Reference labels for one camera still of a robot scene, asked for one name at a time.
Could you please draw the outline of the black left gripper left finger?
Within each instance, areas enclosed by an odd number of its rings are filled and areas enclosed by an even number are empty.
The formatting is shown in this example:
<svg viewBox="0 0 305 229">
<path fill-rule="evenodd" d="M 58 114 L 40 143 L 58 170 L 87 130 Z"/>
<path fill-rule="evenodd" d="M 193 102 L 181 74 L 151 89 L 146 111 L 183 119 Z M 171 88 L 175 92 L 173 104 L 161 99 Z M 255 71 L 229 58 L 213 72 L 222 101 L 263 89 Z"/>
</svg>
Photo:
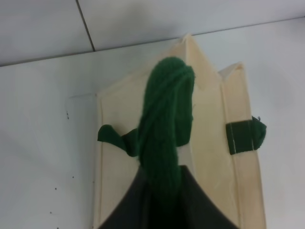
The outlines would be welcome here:
<svg viewBox="0 0 305 229">
<path fill-rule="evenodd" d="M 143 169 L 139 168 L 127 193 L 99 228 L 148 229 L 151 198 L 146 176 Z"/>
</svg>

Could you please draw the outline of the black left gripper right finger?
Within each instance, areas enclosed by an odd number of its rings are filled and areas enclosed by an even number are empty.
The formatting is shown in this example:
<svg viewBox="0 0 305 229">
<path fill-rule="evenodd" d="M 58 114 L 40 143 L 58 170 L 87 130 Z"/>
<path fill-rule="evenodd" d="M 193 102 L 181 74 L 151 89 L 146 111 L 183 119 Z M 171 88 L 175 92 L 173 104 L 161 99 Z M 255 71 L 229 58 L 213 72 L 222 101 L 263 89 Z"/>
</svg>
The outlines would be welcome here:
<svg viewBox="0 0 305 229">
<path fill-rule="evenodd" d="M 236 229 L 200 188 L 187 166 L 181 166 L 182 189 L 170 215 L 152 214 L 153 229 Z"/>
</svg>

